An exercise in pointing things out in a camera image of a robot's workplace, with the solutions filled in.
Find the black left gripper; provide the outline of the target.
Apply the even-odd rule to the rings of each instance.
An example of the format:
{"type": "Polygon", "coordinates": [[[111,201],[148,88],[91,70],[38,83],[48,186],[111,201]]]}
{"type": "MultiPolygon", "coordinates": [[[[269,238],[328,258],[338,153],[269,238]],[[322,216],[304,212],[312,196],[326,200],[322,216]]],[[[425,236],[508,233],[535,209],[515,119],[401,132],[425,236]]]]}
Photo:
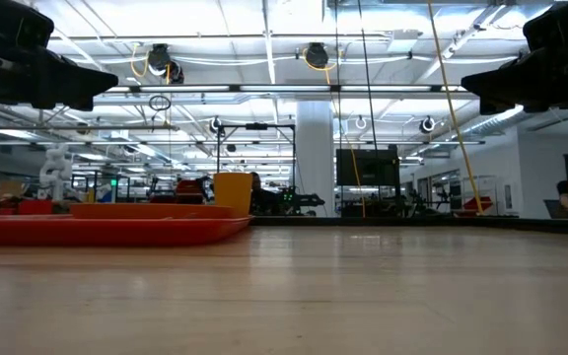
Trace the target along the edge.
{"type": "Polygon", "coordinates": [[[0,104],[92,111],[94,96],[118,85],[116,75],[63,61],[47,49],[52,27],[0,32],[0,104]]]}

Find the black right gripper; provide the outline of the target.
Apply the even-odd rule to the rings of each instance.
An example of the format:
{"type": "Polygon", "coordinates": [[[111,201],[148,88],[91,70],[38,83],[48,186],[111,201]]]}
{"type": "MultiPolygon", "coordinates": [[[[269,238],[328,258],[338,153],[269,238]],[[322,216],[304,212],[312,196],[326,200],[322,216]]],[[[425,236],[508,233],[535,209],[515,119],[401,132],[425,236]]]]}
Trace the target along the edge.
{"type": "Polygon", "coordinates": [[[568,47],[533,51],[496,70],[464,76],[461,85],[480,97],[481,115],[504,112],[501,103],[517,103],[526,111],[568,109],[568,47]]]}

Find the orange ribbed plate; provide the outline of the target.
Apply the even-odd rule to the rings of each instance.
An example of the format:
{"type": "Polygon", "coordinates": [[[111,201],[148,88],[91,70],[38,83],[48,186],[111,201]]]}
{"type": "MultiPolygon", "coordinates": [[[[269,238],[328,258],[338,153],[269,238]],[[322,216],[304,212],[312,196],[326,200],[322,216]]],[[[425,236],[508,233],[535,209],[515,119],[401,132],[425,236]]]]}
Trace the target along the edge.
{"type": "Polygon", "coordinates": [[[77,219],[234,219],[249,214],[229,206],[170,203],[77,203],[70,205],[77,219]]]}

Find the yellow plastic cup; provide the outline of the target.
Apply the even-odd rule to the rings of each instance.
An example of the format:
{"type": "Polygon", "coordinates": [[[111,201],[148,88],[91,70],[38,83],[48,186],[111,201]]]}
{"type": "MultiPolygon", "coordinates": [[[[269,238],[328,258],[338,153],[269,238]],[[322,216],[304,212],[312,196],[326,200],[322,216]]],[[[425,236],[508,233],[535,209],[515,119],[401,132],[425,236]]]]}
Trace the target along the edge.
{"type": "Polygon", "coordinates": [[[214,201],[229,207],[235,217],[249,215],[252,175],[248,173],[218,173],[214,176],[214,201]]]}

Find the red plastic tray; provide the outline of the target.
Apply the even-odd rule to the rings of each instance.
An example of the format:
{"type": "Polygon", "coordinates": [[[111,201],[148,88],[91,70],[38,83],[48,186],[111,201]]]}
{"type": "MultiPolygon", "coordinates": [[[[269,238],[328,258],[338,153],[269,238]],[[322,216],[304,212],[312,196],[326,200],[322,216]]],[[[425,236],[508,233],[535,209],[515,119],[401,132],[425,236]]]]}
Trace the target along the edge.
{"type": "Polygon", "coordinates": [[[0,216],[0,247],[180,247],[212,244],[245,229],[233,219],[77,219],[0,216]]]}

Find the red angled stand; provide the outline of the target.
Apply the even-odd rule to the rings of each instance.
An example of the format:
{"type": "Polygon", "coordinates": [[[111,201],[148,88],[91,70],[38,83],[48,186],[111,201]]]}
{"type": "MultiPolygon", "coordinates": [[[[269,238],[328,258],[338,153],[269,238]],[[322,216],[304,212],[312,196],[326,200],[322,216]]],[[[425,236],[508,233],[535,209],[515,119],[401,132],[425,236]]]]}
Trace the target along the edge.
{"type": "Polygon", "coordinates": [[[470,198],[462,207],[465,211],[477,213],[479,211],[485,212],[492,205],[493,201],[489,196],[480,196],[479,199],[475,197],[470,198]]]}

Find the red box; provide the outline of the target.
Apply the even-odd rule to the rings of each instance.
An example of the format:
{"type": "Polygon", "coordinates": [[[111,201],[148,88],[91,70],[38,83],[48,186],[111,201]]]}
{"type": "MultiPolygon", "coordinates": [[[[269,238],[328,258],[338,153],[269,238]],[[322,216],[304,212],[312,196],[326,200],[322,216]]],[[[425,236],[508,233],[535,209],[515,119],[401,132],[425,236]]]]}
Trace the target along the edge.
{"type": "Polygon", "coordinates": [[[24,199],[18,203],[18,215],[49,215],[52,213],[53,203],[51,200],[24,199]]]}

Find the black monitor screen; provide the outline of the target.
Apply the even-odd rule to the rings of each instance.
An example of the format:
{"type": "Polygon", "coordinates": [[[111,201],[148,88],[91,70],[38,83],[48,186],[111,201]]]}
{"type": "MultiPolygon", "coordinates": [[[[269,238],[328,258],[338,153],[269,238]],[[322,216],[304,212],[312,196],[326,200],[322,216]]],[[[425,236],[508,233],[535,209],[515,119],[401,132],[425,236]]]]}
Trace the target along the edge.
{"type": "Polygon", "coordinates": [[[337,149],[335,158],[339,186],[399,185],[399,158],[393,145],[384,150],[337,149]]]}

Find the white building column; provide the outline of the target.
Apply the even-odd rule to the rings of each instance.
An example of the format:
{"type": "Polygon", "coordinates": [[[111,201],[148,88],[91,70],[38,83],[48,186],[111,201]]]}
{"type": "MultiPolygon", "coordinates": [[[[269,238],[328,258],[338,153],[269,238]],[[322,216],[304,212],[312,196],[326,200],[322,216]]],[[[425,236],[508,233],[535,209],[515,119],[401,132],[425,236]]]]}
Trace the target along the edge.
{"type": "Polygon", "coordinates": [[[316,194],[323,206],[318,217],[334,216],[333,112],[329,101],[297,102],[297,185],[302,194],[316,194]]]}

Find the overhead light strip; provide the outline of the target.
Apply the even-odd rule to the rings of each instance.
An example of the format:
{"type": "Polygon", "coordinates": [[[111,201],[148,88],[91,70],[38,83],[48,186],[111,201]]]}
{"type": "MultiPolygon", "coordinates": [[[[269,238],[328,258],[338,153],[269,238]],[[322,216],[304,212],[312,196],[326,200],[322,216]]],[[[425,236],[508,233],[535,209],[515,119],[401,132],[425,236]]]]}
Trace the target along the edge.
{"type": "Polygon", "coordinates": [[[443,85],[166,85],[116,86],[111,94],[126,93],[442,93],[443,85]]]}

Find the black robot with green lights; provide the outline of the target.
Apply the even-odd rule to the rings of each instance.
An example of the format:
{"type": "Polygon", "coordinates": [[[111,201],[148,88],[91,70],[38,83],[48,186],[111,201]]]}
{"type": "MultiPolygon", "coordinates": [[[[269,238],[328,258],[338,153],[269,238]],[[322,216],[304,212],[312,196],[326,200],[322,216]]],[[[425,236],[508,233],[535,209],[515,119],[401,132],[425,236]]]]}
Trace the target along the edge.
{"type": "Polygon", "coordinates": [[[323,207],[325,201],[316,193],[300,194],[294,187],[286,187],[279,193],[278,206],[286,216],[304,216],[303,207],[323,207]]]}

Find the black gantry frame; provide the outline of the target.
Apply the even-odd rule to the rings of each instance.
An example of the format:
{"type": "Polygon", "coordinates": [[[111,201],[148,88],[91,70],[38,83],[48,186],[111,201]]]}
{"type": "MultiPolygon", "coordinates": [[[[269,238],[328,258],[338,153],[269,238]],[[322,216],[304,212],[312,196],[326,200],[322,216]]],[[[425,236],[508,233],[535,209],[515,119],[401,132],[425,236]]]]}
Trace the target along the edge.
{"type": "Polygon", "coordinates": [[[296,172],[297,172],[297,143],[296,143],[296,125],[295,124],[278,124],[278,123],[264,123],[264,122],[251,122],[244,124],[223,124],[219,123],[215,128],[216,137],[216,172],[221,172],[222,167],[222,153],[223,147],[227,148],[229,145],[234,145],[236,148],[239,146],[277,146],[288,145],[292,149],[290,158],[283,156],[275,157],[275,162],[281,164],[288,162],[291,166],[292,186],[296,186],[296,172]],[[251,138],[245,140],[233,140],[232,137],[239,130],[248,132],[263,132],[273,130],[275,131],[275,139],[263,140],[262,138],[251,138]]]}

